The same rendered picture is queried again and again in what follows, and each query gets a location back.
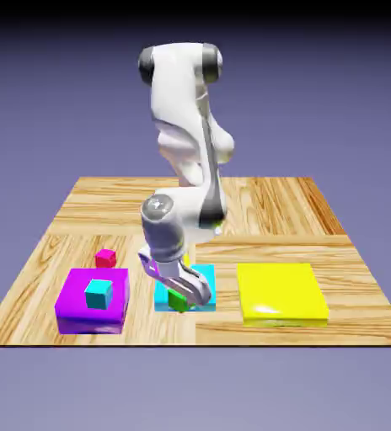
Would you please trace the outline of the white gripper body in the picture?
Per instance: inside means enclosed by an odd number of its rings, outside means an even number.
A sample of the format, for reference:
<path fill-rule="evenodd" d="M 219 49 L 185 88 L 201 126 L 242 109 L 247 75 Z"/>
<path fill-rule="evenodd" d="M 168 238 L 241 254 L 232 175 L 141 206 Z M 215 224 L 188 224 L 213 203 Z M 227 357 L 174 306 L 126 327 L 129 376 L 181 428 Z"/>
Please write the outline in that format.
<path fill-rule="evenodd" d="M 212 298 L 206 277 L 186 266 L 183 258 L 157 262 L 151 256 L 149 247 L 142 247 L 138 257 L 148 276 L 183 295 L 189 304 L 204 306 Z"/>

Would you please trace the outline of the small green cube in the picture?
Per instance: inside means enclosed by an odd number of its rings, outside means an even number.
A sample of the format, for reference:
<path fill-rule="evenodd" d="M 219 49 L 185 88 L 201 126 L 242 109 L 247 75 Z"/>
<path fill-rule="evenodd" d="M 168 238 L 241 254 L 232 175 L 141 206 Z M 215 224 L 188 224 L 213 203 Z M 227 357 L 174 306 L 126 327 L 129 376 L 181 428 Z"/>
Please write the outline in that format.
<path fill-rule="evenodd" d="M 172 289 L 168 289 L 168 305 L 170 309 L 177 312 L 186 312 L 195 306 L 189 303 L 184 295 Z"/>

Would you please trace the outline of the small red cube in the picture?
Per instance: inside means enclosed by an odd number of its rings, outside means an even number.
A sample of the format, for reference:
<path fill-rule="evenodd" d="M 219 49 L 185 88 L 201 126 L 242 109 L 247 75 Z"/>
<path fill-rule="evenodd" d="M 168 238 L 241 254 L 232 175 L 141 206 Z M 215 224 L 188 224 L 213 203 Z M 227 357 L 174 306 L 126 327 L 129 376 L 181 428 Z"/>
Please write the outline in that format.
<path fill-rule="evenodd" d="M 116 266 L 116 252 L 103 248 L 95 254 L 94 261 L 96 268 L 114 268 Z"/>

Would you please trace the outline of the small cyan cube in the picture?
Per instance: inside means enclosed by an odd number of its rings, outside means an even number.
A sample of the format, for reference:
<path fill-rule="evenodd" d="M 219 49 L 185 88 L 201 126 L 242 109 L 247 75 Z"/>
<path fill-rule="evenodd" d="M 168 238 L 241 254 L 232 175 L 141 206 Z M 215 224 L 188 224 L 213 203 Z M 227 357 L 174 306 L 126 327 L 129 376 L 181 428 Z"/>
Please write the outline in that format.
<path fill-rule="evenodd" d="M 84 290 L 87 308 L 106 310 L 113 297 L 111 280 L 91 279 Z"/>

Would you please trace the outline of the large cyan box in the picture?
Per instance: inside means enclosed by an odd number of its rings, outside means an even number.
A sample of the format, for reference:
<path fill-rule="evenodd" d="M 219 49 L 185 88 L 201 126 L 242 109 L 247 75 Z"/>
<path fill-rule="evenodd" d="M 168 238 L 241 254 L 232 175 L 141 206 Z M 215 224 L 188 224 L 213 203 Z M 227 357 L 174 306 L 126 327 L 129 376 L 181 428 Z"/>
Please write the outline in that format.
<path fill-rule="evenodd" d="M 217 286 L 216 286 L 216 271 L 215 265 L 212 263 L 200 263 L 192 264 L 191 269 L 199 272 L 205 278 L 211 289 L 211 299 L 204 306 L 192 306 L 190 311 L 202 312 L 202 311 L 215 311 L 217 304 Z M 173 309 L 169 306 L 169 296 L 167 287 L 159 281 L 155 281 L 154 289 L 154 310 L 155 311 L 172 311 Z"/>

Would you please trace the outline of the large yellow box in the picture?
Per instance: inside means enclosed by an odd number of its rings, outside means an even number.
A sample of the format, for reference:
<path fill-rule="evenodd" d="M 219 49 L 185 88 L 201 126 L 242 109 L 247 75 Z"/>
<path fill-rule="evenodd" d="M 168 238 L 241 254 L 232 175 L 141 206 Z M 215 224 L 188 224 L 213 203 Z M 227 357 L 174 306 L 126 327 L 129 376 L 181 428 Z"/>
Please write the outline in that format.
<path fill-rule="evenodd" d="M 329 308 L 309 263 L 239 263 L 237 278 L 244 325 L 327 325 Z"/>

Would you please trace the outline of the large purple box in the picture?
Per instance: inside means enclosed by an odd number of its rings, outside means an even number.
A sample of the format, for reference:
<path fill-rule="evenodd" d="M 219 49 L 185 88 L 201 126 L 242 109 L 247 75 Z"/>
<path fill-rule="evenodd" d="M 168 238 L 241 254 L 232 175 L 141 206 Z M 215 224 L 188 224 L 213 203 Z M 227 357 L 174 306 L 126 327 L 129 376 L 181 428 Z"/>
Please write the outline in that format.
<path fill-rule="evenodd" d="M 106 310 L 87 308 L 84 290 L 91 279 L 113 283 L 113 297 Z M 71 269 L 55 304 L 59 333 L 121 333 L 129 297 L 127 269 Z"/>

